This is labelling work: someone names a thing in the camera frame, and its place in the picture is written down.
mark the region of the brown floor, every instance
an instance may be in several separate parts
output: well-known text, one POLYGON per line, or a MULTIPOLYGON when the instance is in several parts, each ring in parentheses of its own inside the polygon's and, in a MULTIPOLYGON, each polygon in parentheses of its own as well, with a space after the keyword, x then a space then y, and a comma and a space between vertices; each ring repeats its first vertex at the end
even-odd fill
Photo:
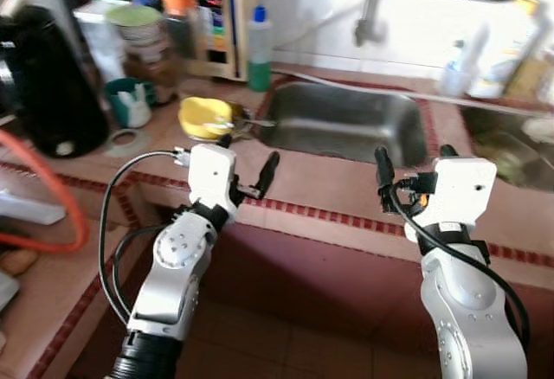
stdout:
MULTIPOLYGON (((108 373, 124 334, 110 313, 68 379, 108 373)), ((425 360, 203 299, 176 378, 432 379, 438 360, 425 360)))

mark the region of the green bottle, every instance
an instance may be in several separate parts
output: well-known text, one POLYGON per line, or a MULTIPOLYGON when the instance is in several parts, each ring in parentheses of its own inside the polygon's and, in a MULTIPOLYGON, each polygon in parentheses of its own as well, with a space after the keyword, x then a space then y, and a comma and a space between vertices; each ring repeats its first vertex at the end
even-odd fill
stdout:
POLYGON ((266 92, 271 86, 272 28, 265 7, 258 5, 248 22, 248 87, 256 92, 266 92))

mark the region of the yellow bowl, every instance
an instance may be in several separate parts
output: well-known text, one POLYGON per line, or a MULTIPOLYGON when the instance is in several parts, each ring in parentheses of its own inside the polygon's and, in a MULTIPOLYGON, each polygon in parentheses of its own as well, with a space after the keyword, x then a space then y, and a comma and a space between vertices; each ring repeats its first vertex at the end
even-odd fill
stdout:
POLYGON ((205 124, 232 122, 233 109, 222 100, 198 98, 196 96, 181 101, 179 123, 188 135, 197 138, 218 139, 233 131, 231 128, 210 127, 205 124))

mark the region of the kitchen counter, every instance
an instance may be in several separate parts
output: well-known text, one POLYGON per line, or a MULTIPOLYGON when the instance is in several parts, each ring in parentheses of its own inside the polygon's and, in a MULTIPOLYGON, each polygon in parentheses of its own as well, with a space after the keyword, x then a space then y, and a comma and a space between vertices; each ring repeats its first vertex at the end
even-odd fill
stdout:
MULTIPOLYGON (((56 243, 73 229, 68 220, 50 227, 13 221, 34 237, 56 243)), ((94 232, 98 222, 90 221, 94 232)), ((109 224, 106 259, 112 255, 128 228, 109 224)), ((98 250, 88 242, 72 254, 41 254, 38 261, 18 277, 20 290, 3 311, 2 332, 7 338, 0 354, 0 377, 9 379, 60 378, 85 347, 107 307, 99 293, 98 250)), ((127 251, 122 279, 145 248, 136 242, 127 251)))
MULTIPOLYGON (((294 70, 330 80, 367 85, 403 87, 432 93, 433 82, 373 74, 339 72, 311 67, 294 70)), ((228 82, 192 79, 182 94, 210 96, 236 102, 255 111, 264 94, 228 82)), ((142 151, 190 148, 177 122, 178 104, 157 109, 144 128, 151 143, 142 151)), ((431 144, 451 144, 463 155, 471 154, 471 142, 457 106, 428 103, 434 128, 431 144)), ((243 183, 254 183, 272 151, 250 139, 231 147, 237 153, 236 172, 243 183)), ((403 222, 381 212, 375 181, 376 167, 349 160, 280 151, 281 161, 267 200, 247 202, 237 216, 239 223, 337 244, 357 250, 419 261, 417 246, 403 238, 403 222)), ((58 173, 97 183, 107 183, 128 158, 110 158, 98 150, 75 160, 48 160, 58 173)), ((0 166, 18 164, 10 153, 0 152, 0 166)), ((185 202, 187 170, 169 158, 138 164, 126 184, 138 184, 146 200, 168 206, 185 202)), ((511 186, 497 179, 487 212, 479 220, 475 239, 489 243, 493 266, 509 280, 554 290, 554 194, 511 186)))

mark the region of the black cable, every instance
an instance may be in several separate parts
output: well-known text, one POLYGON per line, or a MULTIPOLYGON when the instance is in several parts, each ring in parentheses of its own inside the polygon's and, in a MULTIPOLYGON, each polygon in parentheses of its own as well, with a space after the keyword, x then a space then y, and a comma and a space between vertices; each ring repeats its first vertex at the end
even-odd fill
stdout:
POLYGON ((104 290, 104 294, 107 297, 108 302, 110 303, 110 306, 113 308, 113 311, 116 313, 118 318, 121 320, 123 324, 127 323, 127 317, 125 315, 125 311, 119 304, 118 300, 114 297, 112 290, 110 289, 110 286, 108 284, 107 280, 107 271, 106 271, 106 264, 104 262, 105 254, 104 254, 104 248, 106 245, 106 224, 107 224, 107 211, 108 207, 110 205, 110 197, 112 195, 113 187, 115 186, 116 182, 121 178, 123 174, 127 170, 129 170, 133 165, 138 163, 140 160, 144 160, 148 157, 156 157, 156 156, 169 156, 169 157, 177 157, 177 154, 174 151, 152 151, 147 152, 146 154, 142 154, 138 157, 135 157, 134 159, 130 160, 119 170, 115 173, 115 176, 113 176, 110 183, 107 185, 106 194, 104 195, 104 201, 102 202, 102 210, 100 212, 100 234, 99 234, 99 242, 98 242, 98 267, 99 267, 99 273, 100 273, 100 283, 102 284, 102 289, 104 290))
MULTIPOLYGON (((482 264, 478 260, 475 260, 474 258, 465 255, 464 253, 458 251, 457 249, 454 249, 450 247, 449 245, 442 243, 437 238, 435 238, 432 234, 430 234, 427 230, 422 228, 414 219, 412 219, 404 210, 402 207, 402 204, 400 203, 400 200, 398 199, 398 194, 396 193, 398 189, 402 188, 403 181, 396 182, 390 186, 390 200, 392 201, 392 204, 396 208, 396 211, 398 214, 423 238, 425 238, 426 241, 428 241, 433 247, 438 247, 442 251, 446 252, 447 254, 450 254, 451 256, 454 256, 458 260, 461 260, 462 262, 465 262, 469 266, 477 269, 478 271, 481 271, 488 277, 490 277, 494 282, 496 282, 500 288, 502 288, 506 296, 508 296, 512 302, 514 303, 516 310, 519 314, 519 319, 521 321, 521 333, 518 334, 519 341, 521 342, 521 345, 524 349, 524 352, 527 352, 527 349, 529 347, 529 341, 530 341, 530 326, 529 326, 529 315, 527 314, 527 310, 525 309, 525 306, 521 302, 521 299, 519 299, 518 294, 513 291, 512 287, 502 279, 496 272, 494 272, 491 268, 487 267, 486 265, 482 264)), ((513 312, 510 310, 508 314, 511 314, 511 318, 513 319, 513 312)))
POLYGON ((158 232, 164 228, 167 228, 167 223, 163 225, 148 226, 146 228, 141 228, 130 232, 127 234, 119 243, 118 247, 115 249, 115 254, 113 256, 113 270, 112 270, 112 283, 113 291, 119 301, 119 304, 123 308, 123 311, 127 314, 127 317, 131 316, 131 306, 126 302, 123 292, 121 291, 121 284, 119 283, 119 261, 121 260, 121 255, 125 250, 127 243, 135 239, 137 236, 142 234, 149 234, 151 232, 158 232))

